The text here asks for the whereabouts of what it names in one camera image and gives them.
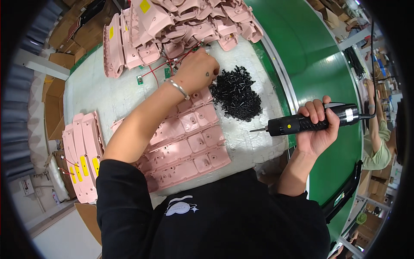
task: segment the electrical outlet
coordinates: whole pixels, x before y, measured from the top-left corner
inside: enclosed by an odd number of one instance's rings
[[[36,188],[35,190],[36,190],[37,196],[42,196],[43,195],[42,190],[40,188]]]

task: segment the right hand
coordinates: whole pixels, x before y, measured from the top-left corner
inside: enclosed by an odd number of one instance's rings
[[[183,59],[177,74],[171,79],[191,95],[211,85],[219,71],[220,65],[217,60],[208,55],[204,48],[200,48]]]
[[[327,95],[323,97],[323,103],[331,102]],[[316,124],[325,119],[323,103],[319,99],[307,102],[301,106],[298,114],[309,117],[312,123]],[[330,109],[326,109],[326,117],[329,127],[321,131],[304,131],[296,134],[297,150],[316,160],[338,137],[339,117]]]

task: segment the pink plastic housing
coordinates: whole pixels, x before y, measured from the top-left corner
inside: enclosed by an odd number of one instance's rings
[[[62,133],[65,158],[76,196],[81,203],[97,200],[96,178],[104,152],[98,114],[96,111],[76,114],[73,123],[65,126]]]
[[[120,20],[118,13],[114,14],[111,23],[108,26],[105,25],[103,28],[105,31],[103,41],[103,67],[105,74],[111,74],[114,78],[118,78],[121,75],[125,64],[119,28]]]
[[[158,126],[136,166],[149,191],[164,189],[230,163],[223,132],[206,87],[174,107]],[[123,122],[112,125],[115,132]]]
[[[119,77],[123,65],[150,65],[162,50],[178,57],[200,41],[217,40],[225,51],[237,45],[240,34],[258,42],[263,32],[254,18],[242,0],[131,0],[131,7],[104,27],[105,75]]]

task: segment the yellow label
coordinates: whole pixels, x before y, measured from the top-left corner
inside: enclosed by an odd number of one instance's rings
[[[96,176],[99,176],[99,162],[96,157],[92,159],[92,164],[94,164]]]
[[[80,182],[83,181],[82,175],[79,172],[79,167],[75,166],[75,171],[76,171],[76,175],[78,176],[79,181]]]
[[[82,166],[84,176],[89,176],[88,168],[86,167],[86,159],[84,156],[80,157],[80,164]]]
[[[109,39],[113,37],[113,26],[109,29]]]
[[[141,8],[141,10],[142,10],[142,12],[145,14],[147,11],[148,11],[148,9],[150,8],[151,6],[149,5],[149,3],[147,2],[147,0],[142,0],[142,2],[140,3],[140,8]]]
[[[73,172],[73,168],[69,167],[70,172],[72,173],[70,176],[72,176],[72,181],[75,184],[76,183],[76,178],[75,178],[75,173]]]

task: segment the black power cord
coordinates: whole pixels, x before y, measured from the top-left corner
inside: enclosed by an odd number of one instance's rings
[[[373,42],[374,42],[374,20],[372,20],[372,25],[371,25],[371,61],[372,61],[372,74],[375,75]],[[375,78],[374,80],[372,80],[372,82],[374,83],[374,105],[375,105],[374,113],[373,114],[360,114],[359,119],[372,119],[377,114],[377,85],[375,83]]]

